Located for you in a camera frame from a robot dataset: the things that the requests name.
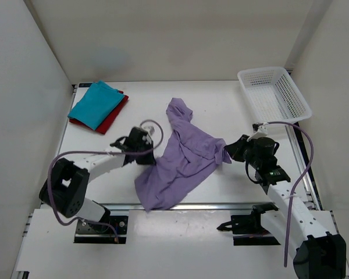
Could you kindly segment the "lilac t shirt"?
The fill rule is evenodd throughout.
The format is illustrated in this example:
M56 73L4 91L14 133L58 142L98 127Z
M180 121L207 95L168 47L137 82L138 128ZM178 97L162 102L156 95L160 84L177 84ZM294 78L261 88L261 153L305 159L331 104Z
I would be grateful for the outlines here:
M193 125L193 111L182 99L172 98L166 115L172 134L163 155L134 181L146 212L172 208L222 163L232 162L224 139L214 138Z

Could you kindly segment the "red t shirt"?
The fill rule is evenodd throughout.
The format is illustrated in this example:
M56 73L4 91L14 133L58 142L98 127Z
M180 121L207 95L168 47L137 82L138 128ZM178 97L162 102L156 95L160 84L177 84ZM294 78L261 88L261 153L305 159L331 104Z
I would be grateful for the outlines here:
M98 128L95 131L96 133L99 134L106 134L106 132L109 130L110 126L112 125L112 123L115 121L115 119L117 118L118 114L121 112L121 110L124 108L124 106L126 105L127 101L129 100L129 97L127 95L124 94L124 98L121 101L120 104L117 105L117 107L105 118L105 120L98 126ZM88 128L90 130L92 130L91 128L87 127L85 124L83 124L82 122L76 120L76 119L69 119L69 122L71 122L72 124L76 124L78 126L82 126L85 128Z

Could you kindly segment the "teal t shirt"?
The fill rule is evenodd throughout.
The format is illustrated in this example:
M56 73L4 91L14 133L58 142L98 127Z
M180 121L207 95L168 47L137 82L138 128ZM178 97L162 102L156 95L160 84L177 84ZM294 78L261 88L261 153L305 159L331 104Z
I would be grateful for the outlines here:
M71 109L68 118L76 119L92 130L96 130L123 98L123 93L103 81L92 83L84 96Z

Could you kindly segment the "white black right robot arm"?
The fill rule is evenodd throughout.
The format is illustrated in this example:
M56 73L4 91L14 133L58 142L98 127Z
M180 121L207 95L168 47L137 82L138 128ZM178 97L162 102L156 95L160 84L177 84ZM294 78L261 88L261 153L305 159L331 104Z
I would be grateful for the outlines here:
M279 143L268 137L251 139L247 135L225 151L234 161L255 170L254 184L262 187L268 203L252 207L244 219L232 218L218 231L234 231L251 227L267 231L284 246L284 255L292 259L298 278L345 278L346 242L340 234L324 227L290 185L291 178L277 163Z

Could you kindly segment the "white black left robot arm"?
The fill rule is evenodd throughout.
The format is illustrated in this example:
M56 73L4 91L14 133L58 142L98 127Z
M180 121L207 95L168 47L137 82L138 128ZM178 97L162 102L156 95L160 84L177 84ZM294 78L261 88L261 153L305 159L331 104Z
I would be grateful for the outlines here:
M98 233L108 230L109 210L86 198L87 187L92 180L136 162L139 165L156 163L153 148L152 126L133 127L128 136L120 137L102 152L92 153L77 161L58 159L51 170L51 191L44 183L39 198L51 206L53 196L56 211L66 218L78 217L88 220Z

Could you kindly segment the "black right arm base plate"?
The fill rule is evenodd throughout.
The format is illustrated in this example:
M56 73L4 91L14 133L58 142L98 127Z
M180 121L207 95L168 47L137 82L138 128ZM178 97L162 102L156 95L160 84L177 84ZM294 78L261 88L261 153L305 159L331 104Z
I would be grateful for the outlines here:
M231 215L230 221L217 227L220 232L232 232L234 246L276 246L276 238L261 226L261 214Z

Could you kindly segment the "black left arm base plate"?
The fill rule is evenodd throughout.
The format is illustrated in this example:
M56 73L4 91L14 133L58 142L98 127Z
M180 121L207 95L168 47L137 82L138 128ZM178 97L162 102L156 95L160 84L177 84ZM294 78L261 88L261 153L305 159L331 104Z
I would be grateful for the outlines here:
M78 221L74 234L75 244L111 244L123 245L127 240L129 224L128 211L111 211L108 223L116 233L108 226L91 224L86 221Z

